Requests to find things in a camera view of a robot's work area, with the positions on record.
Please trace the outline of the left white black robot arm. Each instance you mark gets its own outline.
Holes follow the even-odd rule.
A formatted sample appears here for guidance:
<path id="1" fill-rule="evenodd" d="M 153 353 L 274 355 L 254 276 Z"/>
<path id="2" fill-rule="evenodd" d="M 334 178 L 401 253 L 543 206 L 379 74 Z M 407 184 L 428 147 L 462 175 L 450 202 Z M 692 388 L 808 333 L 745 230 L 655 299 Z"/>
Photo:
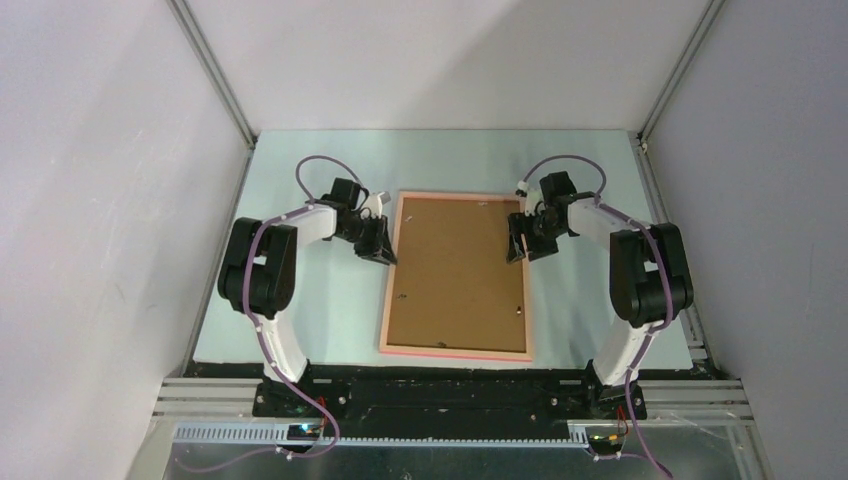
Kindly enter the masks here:
<path id="1" fill-rule="evenodd" d="M 250 319 L 264 356 L 264 375 L 283 383 L 277 402 L 292 416 L 308 414 L 316 403 L 315 388 L 300 379 L 308 359 L 286 313 L 295 293 L 298 252 L 338 238 L 351 243 L 363 260 L 395 265 L 383 212 L 389 202 L 387 192 L 371 193 L 354 180 L 337 178 L 329 193 L 291 212 L 234 222 L 217 291 Z"/>

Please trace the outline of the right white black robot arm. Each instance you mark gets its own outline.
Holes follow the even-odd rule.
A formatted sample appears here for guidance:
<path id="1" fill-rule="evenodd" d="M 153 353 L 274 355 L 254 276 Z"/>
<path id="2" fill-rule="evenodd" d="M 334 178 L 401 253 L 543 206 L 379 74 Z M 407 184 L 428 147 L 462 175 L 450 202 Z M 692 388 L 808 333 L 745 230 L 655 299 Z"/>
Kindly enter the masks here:
<path id="1" fill-rule="evenodd" d="M 562 236 L 585 237 L 609 255 L 609 297 L 616 318 L 587 366 L 581 392 L 585 411 L 606 418 L 632 393 L 654 338 L 694 301 L 680 229 L 648 225 L 580 192 L 566 172 L 545 176 L 537 189 L 518 182 L 522 210 L 507 218 L 507 263 L 535 261 L 558 252 Z"/>

